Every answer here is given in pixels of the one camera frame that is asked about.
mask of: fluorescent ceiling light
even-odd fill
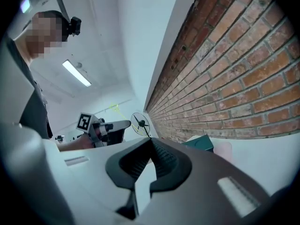
[[[29,0],[23,0],[21,3],[21,10],[23,13],[25,13],[30,8],[30,2]]]
[[[75,78],[81,81],[85,86],[91,86],[91,83],[82,76],[77,69],[72,65],[72,63],[67,60],[62,64]]]

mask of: teal box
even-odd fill
[[[194,140],[184,142],[183,144],[187,146],[195,147],[200,150],[210,151],[210,152],[213,152],[214,149],[214,146],[212,145],[212,142],[210,140],[210,137],[208,137],[208,135],[204,135]]]

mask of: pink object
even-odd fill
[[[230,142],[220,142],[214,145],[214,154],[217,154],[230,163],[233,161],[233,147]]]

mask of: dark t-shirt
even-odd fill
[[[34,87],[34,91],[21,116],[20,123],[36,130],[42,138],[49,139],[47,132],[47,110],[42,100],[40,89],[33,80],[29,67],[21,57],[15,42],[11,38],[7,38],[6,43],[15,63]]]

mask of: ceiling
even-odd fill
[[[26,22],[38,11],[58,10],[56,0],[30,0],[32,10],[16,15],[8,30],[11,38],[18,36]],[[63,0],[68,16],[82,20],[79,36],[68,38],[62,48],[53,48],[43,59],[30,66],[48,101],[61,104],[64,97],[83,94],[112,86],[128,79],[120,36],[118,0]],[[62,63],[69,59],[82,63],[79,71],[91,82],[85,87]]]

